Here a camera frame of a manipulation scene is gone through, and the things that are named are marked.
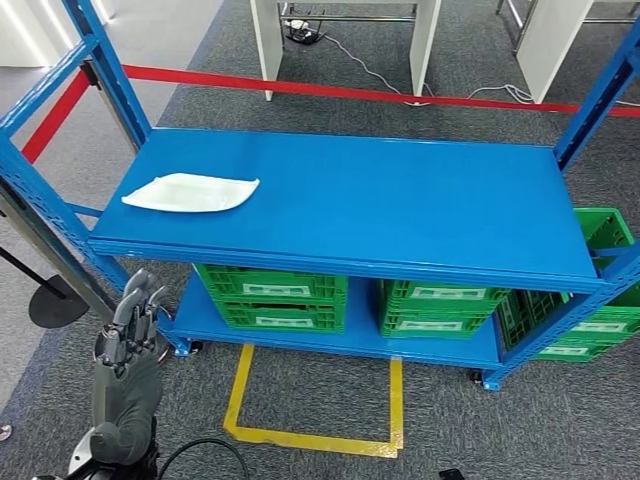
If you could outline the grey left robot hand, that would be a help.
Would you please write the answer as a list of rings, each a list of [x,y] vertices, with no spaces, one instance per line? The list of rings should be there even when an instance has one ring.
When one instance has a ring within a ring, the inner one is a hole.
[[[166,288],[140,269],[125,286],[112,319],[94,346],[93,459],[133,465],[152,444],[155,410],[162,396],[156,341],[159,299]]]

